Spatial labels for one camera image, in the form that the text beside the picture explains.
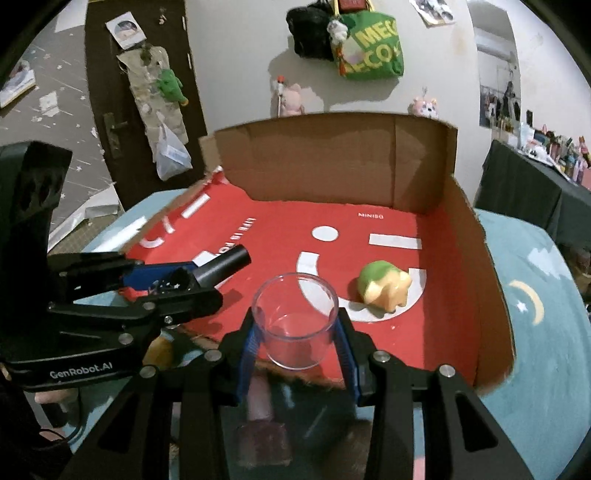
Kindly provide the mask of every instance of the blue part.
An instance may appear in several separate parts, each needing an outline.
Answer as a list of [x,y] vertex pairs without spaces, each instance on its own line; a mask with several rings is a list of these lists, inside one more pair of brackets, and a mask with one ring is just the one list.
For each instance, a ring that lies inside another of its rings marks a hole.
[[238,388],[236,394],[238,401],[241,402],[248,393],[251,384],[252,371],[255,368],[256,355],[261,345],[261,331],[258,326],[253,325],[251,331],[246,337],[242,358],[240,359],[240,369],[238,371]]
[[123,285],[124,287],[131,287],[138,291],[149,290],[155,281],[161,280],[180,267],[186,267],[192,270],[197,266],[193,262],[140,265],[135,267],[127,275],[124,275]]
[[347,390],[353,395],[355,403],[357,404],[359,397],[361,396],[357,378],[357,365],[353,358],[349,341],[345,335],[345,330],[340,324],[340,319],[338,317],[335,322],[335,347],[336,353],[339,356],[340,369],[343,372],[345,385],[347,386]]

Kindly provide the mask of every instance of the door handle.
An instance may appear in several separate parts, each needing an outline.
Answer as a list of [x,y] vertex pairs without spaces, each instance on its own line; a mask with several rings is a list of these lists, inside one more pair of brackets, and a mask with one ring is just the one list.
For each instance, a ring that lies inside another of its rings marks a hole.
[[119,135],[117,134],[117,131],[128,127],[129,123],[127,121],[116,123],[115,122],[115,114],[113,112],[105,113],[103,115],[103,121],[105,122],[105,130],[107,133],[107,140],[109,141],[109,149],[111,150],[111,157],[112,158],[123,157],[123,152],[121,150],[121,143],[119,142]]

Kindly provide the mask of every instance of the dark table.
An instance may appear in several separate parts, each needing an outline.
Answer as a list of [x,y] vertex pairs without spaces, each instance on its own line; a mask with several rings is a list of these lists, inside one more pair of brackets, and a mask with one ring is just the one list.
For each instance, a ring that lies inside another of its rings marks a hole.
[[591,248],[591,192],[493,140],[475,208],[542,227],[557,244]]

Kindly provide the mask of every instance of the photo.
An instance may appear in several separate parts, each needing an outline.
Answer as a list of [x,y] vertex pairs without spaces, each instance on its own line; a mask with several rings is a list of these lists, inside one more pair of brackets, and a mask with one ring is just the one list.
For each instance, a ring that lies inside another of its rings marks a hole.
[[144,31],[140,28],[131,12],[124,13],[105,25],[124,50],[146,39]]
[[428,27],[455,22],[452,9],[445,0],[409,0]]
[[35,86],[35,72],[26,60],[19,60],[0,90],[0,108],[16,100]]

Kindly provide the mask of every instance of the cardboard flap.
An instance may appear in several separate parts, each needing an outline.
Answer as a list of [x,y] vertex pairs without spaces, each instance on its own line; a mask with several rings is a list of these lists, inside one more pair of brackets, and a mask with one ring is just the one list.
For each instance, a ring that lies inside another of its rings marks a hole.
[[446,180],[443,202],[456,233],[465,274],[472,279],[481,334],[475,386],[487,391],[500,384],[513,369],[515,342],[511,320],[486,246],[485,231],[453,177]]
[[424,213],[452,173],[456,130],[389,113],[321,113],[215,133],[228,180],[255,200],[304,200]]

